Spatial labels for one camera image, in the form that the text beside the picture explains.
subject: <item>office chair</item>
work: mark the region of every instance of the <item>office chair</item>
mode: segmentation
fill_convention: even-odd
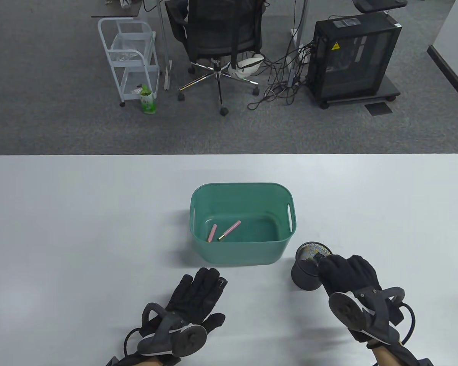
[[[222,100],[221,76],[252,84],[255,86],[253,94],[259,95],[257,82],[233,78],[227,68],[229,65],[237,68],[237,56],[242,52],[259,53],[264,0],[190,0],[188,21],[183,19],[178,1],[166,1],[165,5],[173,35],[182,42],[189,56],[189,73],[195,73],[195,66],[208,70],[206,75],[178,89],[178,100],[185,100],[184,90],[215,77],[219,87],[220,114],[225,116],[229,111]],[[224,56],[231,56],[231,62],[222,65]],[[199,64],[200,59],[211,60],[212,67]]]

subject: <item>black pc case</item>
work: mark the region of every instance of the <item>black pc case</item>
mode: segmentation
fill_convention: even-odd
[[[317,103],[375,95],[401,29],[383,12],[318,21],[307,73]]]

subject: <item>gray carpet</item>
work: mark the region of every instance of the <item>gray carpet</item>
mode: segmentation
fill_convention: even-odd
[[[410,0],[391,13],[403,30],[387,73],[402,96],[379,117],[363,104],[320,110],[304,88],[293,105],[249,111],[251,87],[231,80],[223,80],[227,117],[218,113],[213,80],[180,103],[176,87],[191,75],[169,29],[172,88],[160,92],[157,114],[146,116],[134,101],[119,107],[88,2],[0,2],[0,155],[458,153],[458,94],[426,54],[453,2]],[[356,13],[351,0],[311,0],[304,40],[316,20]],[[292,1],[271,0],[262,50],[271,59],[285,51],[292,14]],[[156,30],[156,12],[150,15]],[[158,54],[162,61],[159,44]]]

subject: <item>black glove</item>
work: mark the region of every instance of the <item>black glove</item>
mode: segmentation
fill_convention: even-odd
[[[365,259],[353,255],[344,259],[340,255],[330,255],[319,261],[319,279],[330,296],[335,292],[356,291],[373,286],[381,291],[377,272]],[[386,299],[390,321],[397,325],[404,317],[399,308]],[[368,342],[371,338],[364,333],[349,330],[358,342]]]
[[[221,326],[226,316],[221,313],[210,314],[212,309],[222,295],[227,280],[220,277],[220,273],[215,268],[200,268],[195,278],[185,275],[178,284],[171,299],[166,306],[167,311],[172,311],[180,315],[186,322],[203,326],[207,334],[215,328]],[[145,337],[155,333],[161,318],[159,316],[149,320],[149,313],[142,314],[142,326],[139,334]],[[112,359],[107,366],[133,366],[151,359],[152,356],[143,356],[138,352],[126,355],[122,360]],[[174,366],[181,359],[173,355],[157,356],[159,361],[166,366]]]

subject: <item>black wall trim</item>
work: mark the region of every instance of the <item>black wall trim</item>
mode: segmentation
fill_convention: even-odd
[[[449,65],[446,63],[446,61],[441,57],[441,55],[436,51],[436,49],[431,45],[427,49],[427,53],[429,56],[431,56],[431,59],[433,59],[434,63],[439,67],[443,75],[448,79],[448,81],[451,83],[451,85],[456,89],[458,92],[458,75],[451,70]]]

